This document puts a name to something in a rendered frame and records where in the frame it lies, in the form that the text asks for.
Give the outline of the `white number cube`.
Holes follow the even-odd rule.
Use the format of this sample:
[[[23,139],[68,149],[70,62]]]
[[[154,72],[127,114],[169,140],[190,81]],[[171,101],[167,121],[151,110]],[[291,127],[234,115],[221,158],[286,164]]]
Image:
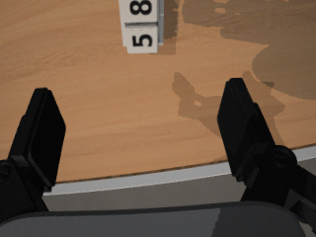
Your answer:
[[[159,19],[159,0],[122,0],[126,23],[154,23]]]
[[[159,25],[154,23],[125,23],[128,53],[157,53],[159,51]]]

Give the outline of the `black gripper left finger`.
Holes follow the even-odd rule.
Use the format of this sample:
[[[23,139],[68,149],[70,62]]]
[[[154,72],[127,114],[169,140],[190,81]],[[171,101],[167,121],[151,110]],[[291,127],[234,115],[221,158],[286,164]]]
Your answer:
[[[0,223],[49,211],[41,197],[55,186],[65,131],[51,90],[35,88],[8,158],[0,160]]]

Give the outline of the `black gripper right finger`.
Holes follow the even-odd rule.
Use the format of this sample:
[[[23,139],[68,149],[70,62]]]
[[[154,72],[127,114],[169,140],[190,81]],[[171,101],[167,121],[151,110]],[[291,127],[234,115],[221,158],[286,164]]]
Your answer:
[[[231,174],[247,187],[240,201],[280,205],[316,235],[316,176],[297,165],[289,148],[275,144],[242,78],[226,81],[217,123]]]

